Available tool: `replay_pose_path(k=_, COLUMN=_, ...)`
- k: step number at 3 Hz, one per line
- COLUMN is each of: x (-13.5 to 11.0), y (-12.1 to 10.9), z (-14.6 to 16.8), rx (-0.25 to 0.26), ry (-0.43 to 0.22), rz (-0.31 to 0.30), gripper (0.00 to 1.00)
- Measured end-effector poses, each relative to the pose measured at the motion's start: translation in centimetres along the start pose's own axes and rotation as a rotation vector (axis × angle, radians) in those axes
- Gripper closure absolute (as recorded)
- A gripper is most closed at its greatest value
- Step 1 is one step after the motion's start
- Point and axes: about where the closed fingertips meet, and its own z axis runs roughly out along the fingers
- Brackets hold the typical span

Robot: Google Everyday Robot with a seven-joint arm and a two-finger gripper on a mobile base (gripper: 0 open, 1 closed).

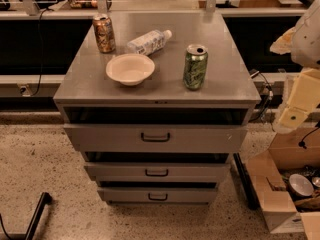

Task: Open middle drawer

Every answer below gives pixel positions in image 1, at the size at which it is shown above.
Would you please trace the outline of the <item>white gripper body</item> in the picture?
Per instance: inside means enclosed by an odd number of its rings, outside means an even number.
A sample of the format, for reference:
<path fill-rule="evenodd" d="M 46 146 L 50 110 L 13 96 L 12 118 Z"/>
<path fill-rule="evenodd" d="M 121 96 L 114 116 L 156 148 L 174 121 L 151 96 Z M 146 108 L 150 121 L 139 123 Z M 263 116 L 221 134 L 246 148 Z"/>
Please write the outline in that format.
<path fill-rule="evenodd" d="M 320 104 L 320 70 L 304 68 L 294 79 L 287 106 L 311 113 Z"/>

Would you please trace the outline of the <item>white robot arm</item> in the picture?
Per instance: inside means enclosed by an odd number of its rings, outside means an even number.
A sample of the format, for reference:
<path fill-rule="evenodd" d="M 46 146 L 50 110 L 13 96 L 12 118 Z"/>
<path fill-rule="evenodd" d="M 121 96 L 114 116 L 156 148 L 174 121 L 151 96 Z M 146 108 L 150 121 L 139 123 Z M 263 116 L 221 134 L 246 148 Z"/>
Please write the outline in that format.
<path fill-rule="evenodd" d="M 320 104 L 320 0 L 314 0 L 296 25 L 275 42 L 270 51 L 291 54 L 302 71 L 285 80 L 283 102 L 275 116 L 277 133 L 296 130 Z"/>

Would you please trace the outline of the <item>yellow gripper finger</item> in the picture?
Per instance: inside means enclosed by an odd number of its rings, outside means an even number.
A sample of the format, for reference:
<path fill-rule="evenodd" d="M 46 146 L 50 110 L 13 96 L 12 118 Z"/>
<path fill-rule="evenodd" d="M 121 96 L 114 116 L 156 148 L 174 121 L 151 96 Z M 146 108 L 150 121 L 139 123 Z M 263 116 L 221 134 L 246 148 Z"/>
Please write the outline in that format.
<path fill-rule="evenodd" d="M 298 128 L 308 117 L 308 114 L 300 109 L 286 107 L 279 116 L 278 123 L 288 129 Z"/>

